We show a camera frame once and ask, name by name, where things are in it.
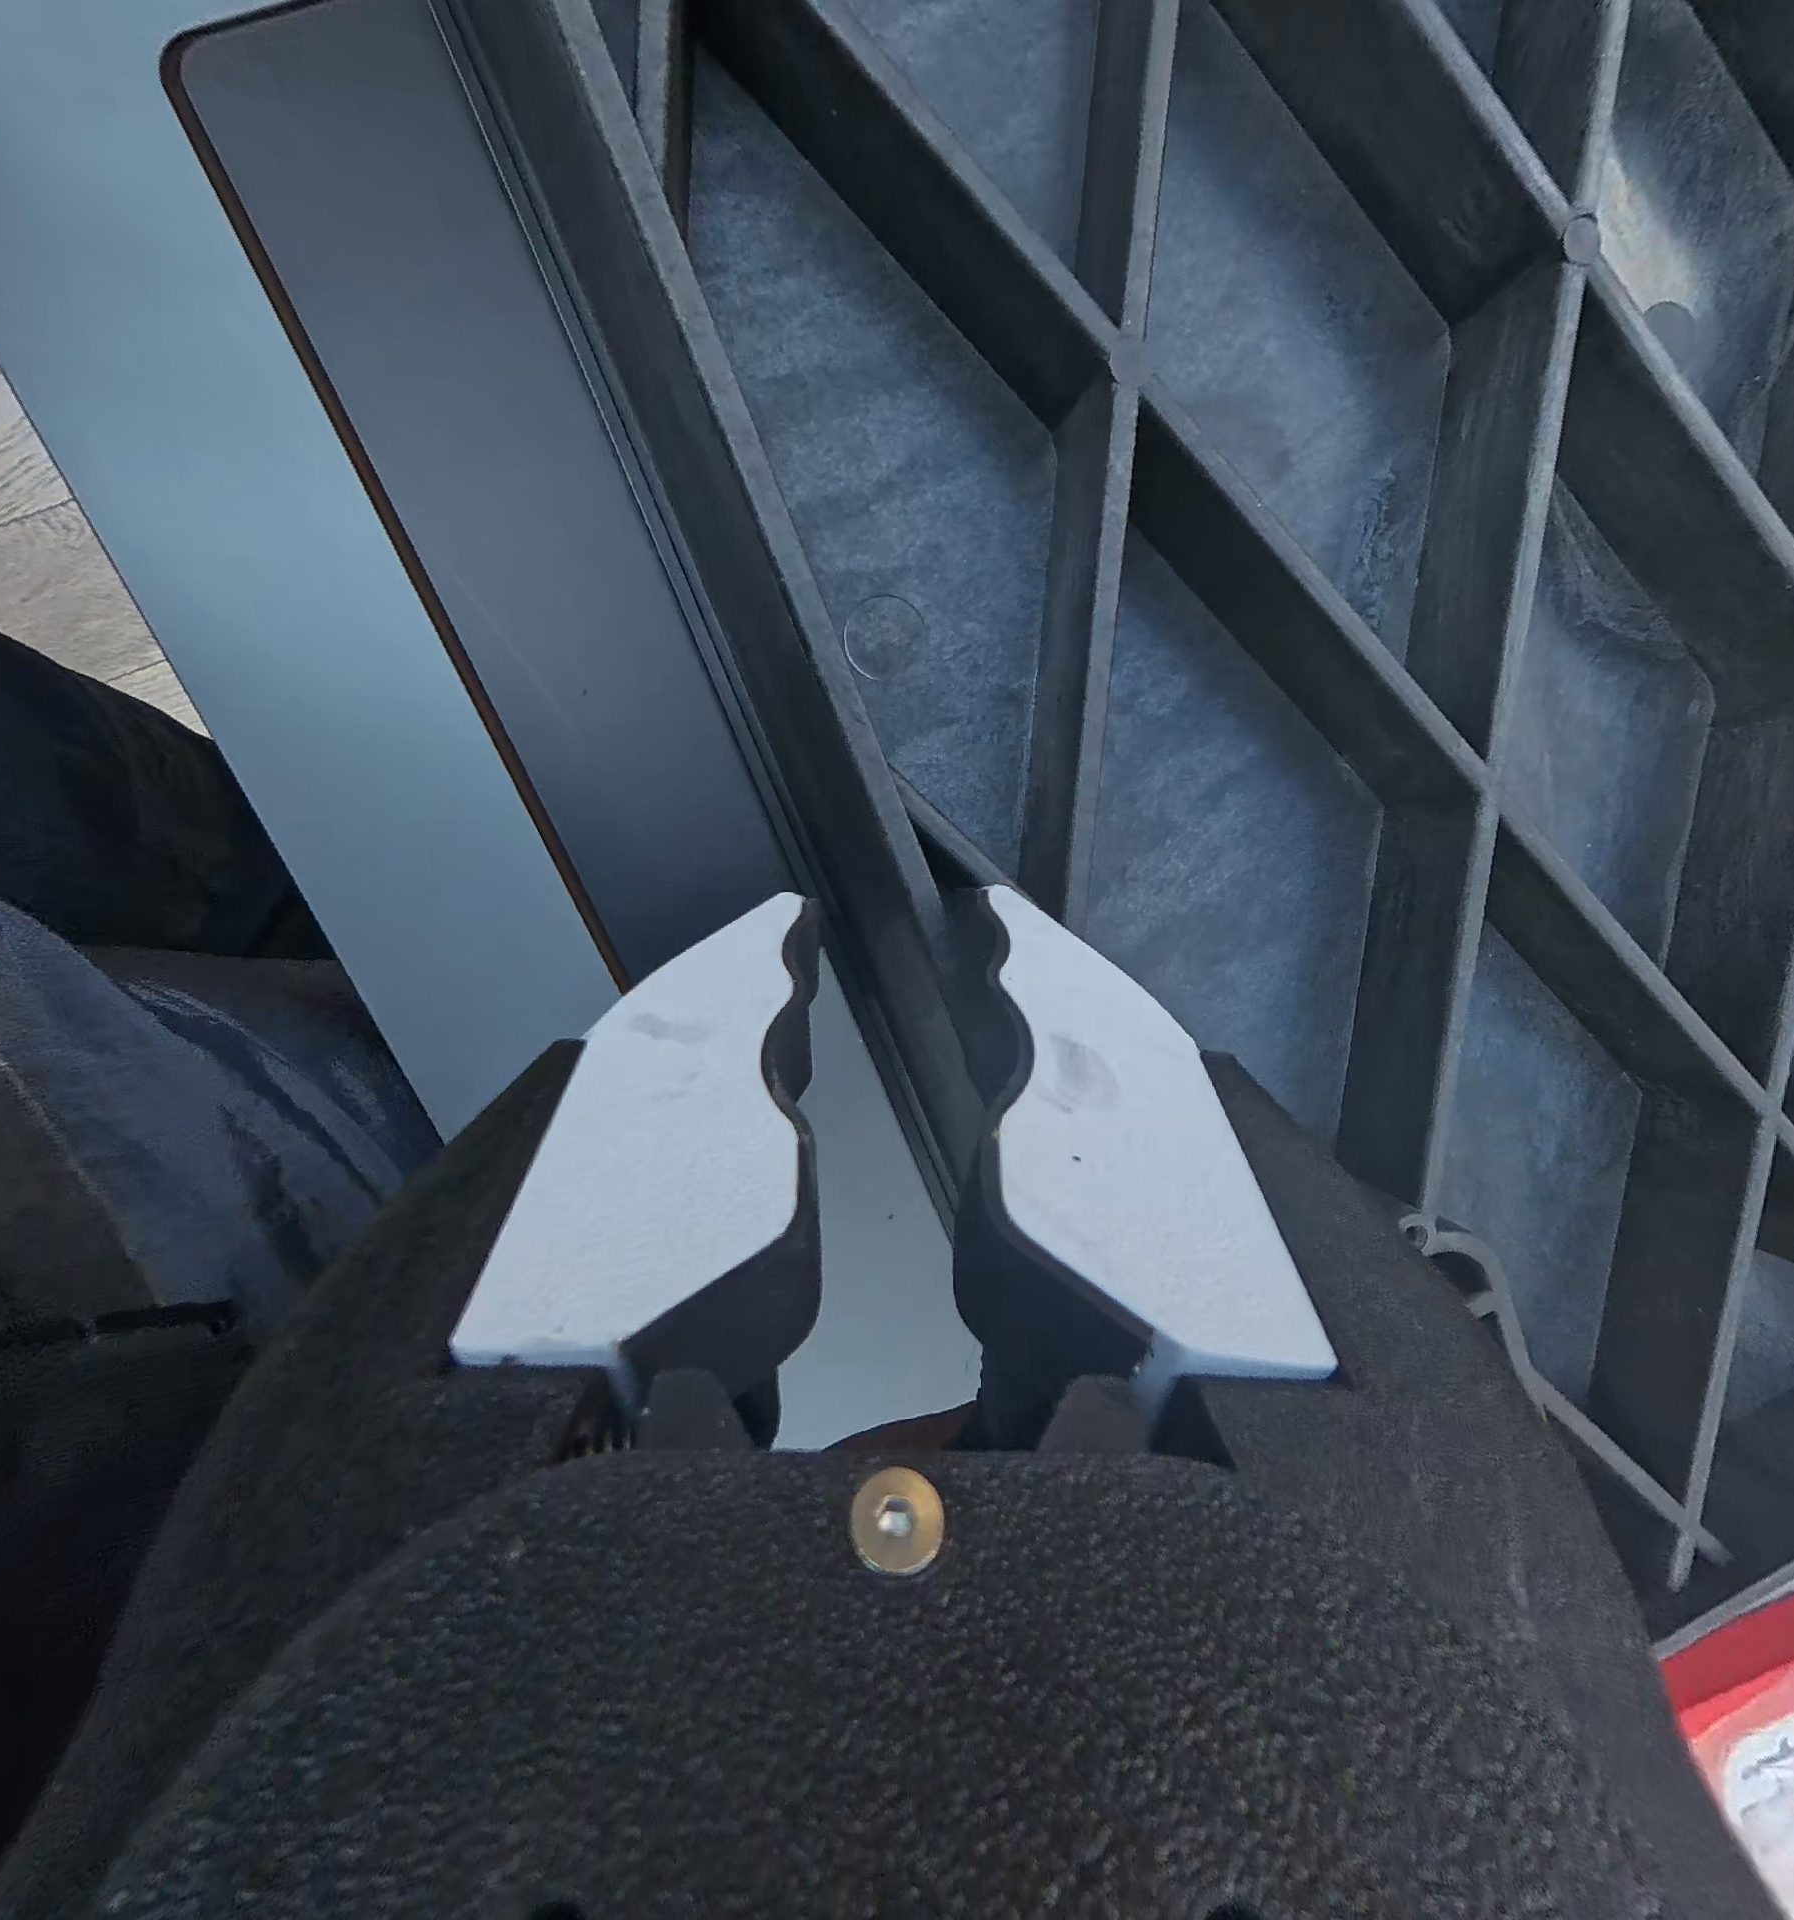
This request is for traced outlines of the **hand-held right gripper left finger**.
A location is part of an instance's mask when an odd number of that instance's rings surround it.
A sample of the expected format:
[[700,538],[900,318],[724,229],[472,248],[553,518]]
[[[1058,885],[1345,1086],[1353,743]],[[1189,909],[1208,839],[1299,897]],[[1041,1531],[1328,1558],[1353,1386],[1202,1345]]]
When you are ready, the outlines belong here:
[[777,892],[594,1023],[453,1326],[459,1367],[598,1370],[628,1415],[674,1370],[765,1391],[820,1304],[818,961],[817,902]]

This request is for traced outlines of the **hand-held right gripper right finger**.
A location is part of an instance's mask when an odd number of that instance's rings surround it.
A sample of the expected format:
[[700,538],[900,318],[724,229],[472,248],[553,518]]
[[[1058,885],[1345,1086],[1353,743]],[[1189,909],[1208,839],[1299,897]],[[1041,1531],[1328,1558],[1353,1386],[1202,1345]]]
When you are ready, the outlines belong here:
[[1079,1379],[1154,1425],[1181,1379],[1342,1363],[1193,1036],[1010,883],[955,900],[983,1122],[952,1231],[971,1442],[1039,1446]]

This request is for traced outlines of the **black ribbed plastic panel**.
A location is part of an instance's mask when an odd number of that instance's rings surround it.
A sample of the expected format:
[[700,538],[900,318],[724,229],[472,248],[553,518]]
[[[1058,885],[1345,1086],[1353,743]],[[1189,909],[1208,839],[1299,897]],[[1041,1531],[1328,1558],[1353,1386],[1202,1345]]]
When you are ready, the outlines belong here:
[[1794,1571],[1794,4],[449,4],[947,1193],[1014,883]]

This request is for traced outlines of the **grey desk with brown edge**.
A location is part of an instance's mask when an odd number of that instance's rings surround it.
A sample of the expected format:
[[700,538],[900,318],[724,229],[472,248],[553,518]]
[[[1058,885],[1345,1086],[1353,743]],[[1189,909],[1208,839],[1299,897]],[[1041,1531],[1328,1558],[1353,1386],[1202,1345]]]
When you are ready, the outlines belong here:
[[165,76],[252,13],[0,3],[0,372],[451,1137],[618,985]]

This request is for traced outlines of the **person's right leg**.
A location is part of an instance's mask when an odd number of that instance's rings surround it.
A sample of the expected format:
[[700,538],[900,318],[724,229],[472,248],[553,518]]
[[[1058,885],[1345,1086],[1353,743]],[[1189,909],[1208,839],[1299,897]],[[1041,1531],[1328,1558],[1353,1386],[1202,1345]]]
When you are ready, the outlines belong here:
[[0,1330],[273,1322],[435,1152],[219,746],[0,635]]

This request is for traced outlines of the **red box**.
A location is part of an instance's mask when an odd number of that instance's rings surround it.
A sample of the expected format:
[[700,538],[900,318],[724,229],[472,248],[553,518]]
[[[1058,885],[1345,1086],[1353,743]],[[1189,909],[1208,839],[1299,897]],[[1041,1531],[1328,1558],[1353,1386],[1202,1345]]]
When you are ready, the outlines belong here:
[[1663,1676],[1727,1832],[1794,1917],[1794,1592],[1669,1656]]

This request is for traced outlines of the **dark glossy tablet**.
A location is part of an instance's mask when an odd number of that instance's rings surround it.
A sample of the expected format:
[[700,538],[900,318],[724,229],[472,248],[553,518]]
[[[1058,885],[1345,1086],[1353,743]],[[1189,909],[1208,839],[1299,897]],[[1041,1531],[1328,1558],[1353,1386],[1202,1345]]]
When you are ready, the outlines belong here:
[[[384,746],[484,839],[309,897],[443,1135],[765,900],[822,908],[817,1446],[976,1398],[951,1213],[976,1119],[944,913],[601,32],[565,4],[245,4],[161,76],[345,458],[408,638],[340,617]],[[414,694],[414,718],[392,721]]]

